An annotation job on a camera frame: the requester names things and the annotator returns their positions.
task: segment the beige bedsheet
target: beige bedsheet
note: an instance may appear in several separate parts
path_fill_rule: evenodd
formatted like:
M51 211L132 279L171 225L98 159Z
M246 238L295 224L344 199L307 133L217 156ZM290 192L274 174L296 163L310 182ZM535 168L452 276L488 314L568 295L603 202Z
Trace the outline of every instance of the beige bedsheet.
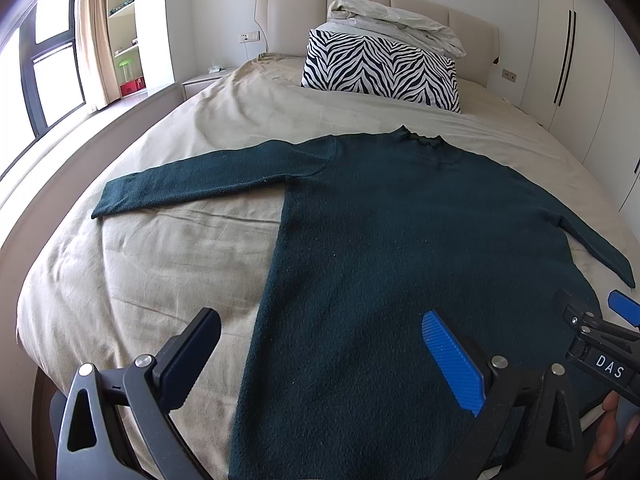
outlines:
M640 269L640 246L587 171L523 112L460 81L462 114L300 87L303 59L253 60L151 128L89 186L43 249L18 302L18 339L64 392L80 364L121 367L156 352L203 306L223 335L172 418L215 479L226 478L242 368L274 247L282 188L148 209L105 220L91 210L116 176L267 139L390 132L405 124L507 164L547 189ZM640 298L572 238L574 261L606 304ZM604 308L609 320L620 320ZM134 436L138 451L139 436ZM153 466L143 462L150 470Z

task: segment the window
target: window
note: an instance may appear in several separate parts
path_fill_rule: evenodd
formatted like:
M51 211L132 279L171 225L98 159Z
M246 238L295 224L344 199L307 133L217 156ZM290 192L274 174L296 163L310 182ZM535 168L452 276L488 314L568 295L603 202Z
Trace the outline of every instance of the window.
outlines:
M27 108L20 82L19 32L16 30L0 52L0 175L4 176L14 158L33 142Z
M84 104L75 0L38 0L20 26L20 74L36 139Z

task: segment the shelf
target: shelf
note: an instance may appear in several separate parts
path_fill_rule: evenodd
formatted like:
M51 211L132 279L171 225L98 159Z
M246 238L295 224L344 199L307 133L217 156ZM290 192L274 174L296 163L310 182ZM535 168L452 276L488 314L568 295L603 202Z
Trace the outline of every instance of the shelf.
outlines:
M116 18L118 16L128 16L129 14L133 14L133 12L136 10L135 5L135 2L131 2L128 6L122 7L117 12L114 12L111 16L109 16L109 19Z
M122 56L123 54L126 54L127 52L131 52L132 50L136 50L138 48L138 46L135 44L133 46L130 46L129 48L126 48L125 50L123 50L122 52L119 52L118 54L115 54L113 56L113 59L116 59L117 57Z

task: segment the nightstand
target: nightstand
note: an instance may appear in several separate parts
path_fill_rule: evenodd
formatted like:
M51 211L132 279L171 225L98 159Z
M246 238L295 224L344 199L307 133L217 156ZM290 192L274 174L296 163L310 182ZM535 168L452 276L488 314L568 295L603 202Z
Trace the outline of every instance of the nightstand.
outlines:
M182 83L182 94L186 101L190 97L196 95L200 90L204 90L207 86L213 85L218 79L224 77L227 74L231 74L235 68L229 68L228 70L221 70L220 72L214 72L213 74L199 75L192 77L188 81Z

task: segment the finger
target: finger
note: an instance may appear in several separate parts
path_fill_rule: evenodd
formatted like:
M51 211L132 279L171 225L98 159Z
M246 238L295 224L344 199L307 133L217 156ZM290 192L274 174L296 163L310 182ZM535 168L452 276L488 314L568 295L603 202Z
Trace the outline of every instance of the finger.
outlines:
M587 459L586 464L584 465L584 473L588 474L597 467L600 467L607 461L607 457L598 455L595 451L595 446L591 449L591 453ZM601 480L601 478L607 473L606 470L597 473L594 476L590 477L590 480Z
M634 436L634 433L638 429L638 424L640 424L640 413L636 413L631 417L631 420L626 425L625 430L625 444L628 444L631 440L631 437Z
M610 412L618 407L620 402L620 394L618 392L609 392L609 395L602 401L602 409L605 412Z
M596 443L593 446L595 452L600 456L605 456L613 446L616 439L616 414L607 412L602 417L602 421L596 430Z

